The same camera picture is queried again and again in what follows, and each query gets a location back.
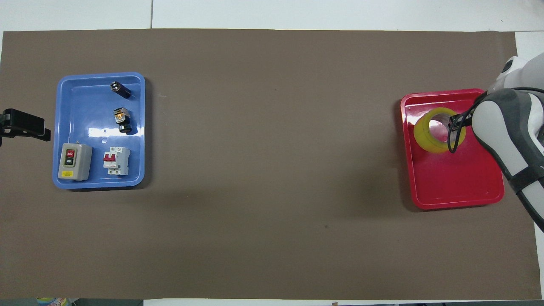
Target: yellow tape roll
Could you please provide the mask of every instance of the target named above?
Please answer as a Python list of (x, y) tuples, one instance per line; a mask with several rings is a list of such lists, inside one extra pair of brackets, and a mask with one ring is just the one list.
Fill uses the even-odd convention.
[[(449, 117), (456, 114), (456, 112), (449, 108), (437, 107), (429, 111), (419, 120), (417, 120), (416, 125), (413, 127), (413, 135), (416, 138), (417, 144), (419, 144), (419, 146), (423, 148), (423, 150), (431, 153), (444, 153), (448, 151), (448, 143), (436, 139), (431, 134), (431, 131), (429, 129), (429, 122), (431, 122), (431, 120), (436, 120), (447, 127), (449, 123)], [(465, 140), (466, 133), (467, 131), (463, 127), (459, 136), (459, 145), (461, 145), (463, 140)], [(455, 141), (455, 136), (456, 132), (453, 132), (450, 139), (450, 141), (452, 142), (452, 146), (453, 142)]]

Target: black clamp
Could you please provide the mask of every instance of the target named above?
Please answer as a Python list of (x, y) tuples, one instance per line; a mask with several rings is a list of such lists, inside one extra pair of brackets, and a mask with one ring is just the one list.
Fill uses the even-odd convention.
[(462, 127), (472, 125), (472, 113), (469, 111), (467, 112), (453, 115), (449, 118), (449, 126), (451, 126), (452, 131), (457, 131), (460, 130)]
[(51, 140), (51, 131), (45, 128), (43, 118), (8, 108), (0, 115), (0, 146), (2, 138), (16, 136), (33, 137), (48, 142)]

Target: red breaker switch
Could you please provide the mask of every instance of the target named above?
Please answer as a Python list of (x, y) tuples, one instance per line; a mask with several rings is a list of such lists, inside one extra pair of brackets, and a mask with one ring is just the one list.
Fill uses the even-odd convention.
[(105, 154), (102, 160), (105, 162), (115, 162), (115, 154)]

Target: brown paper mat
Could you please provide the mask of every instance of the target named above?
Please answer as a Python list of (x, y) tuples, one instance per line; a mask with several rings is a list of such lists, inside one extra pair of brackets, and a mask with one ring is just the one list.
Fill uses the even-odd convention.
[(6, 32), (0, 98), (53, 128), (66, 75), (148, 80), (141, 189), (72, 192), (53, 142), (0, 148), (0, 296), (536, 299), (533, 223), (421, 212), (399, 100), (486, 88), (513, 33)]

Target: blue tray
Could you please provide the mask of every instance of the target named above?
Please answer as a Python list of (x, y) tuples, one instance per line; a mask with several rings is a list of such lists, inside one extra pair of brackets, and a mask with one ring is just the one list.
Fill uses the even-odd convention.
[[(125, 99), (110, 89), (118, 81), (132, 95)], [(132, 132), (119, 132), (113, 110), (125, 107), (131, 115)], [(137, 72), (66, 76), (57, 87), (55, 133), (53, 144), (53, 182), (62, 189), (135, 186), (144, 178), (145, 162), (145, 79)], [(63, 180), (57, 177), (63, 143), (92, 147), (89, 179)], [(108, 175), (102, 157), (110, 146), (124, 146), (131, 151), (128, 175)]]

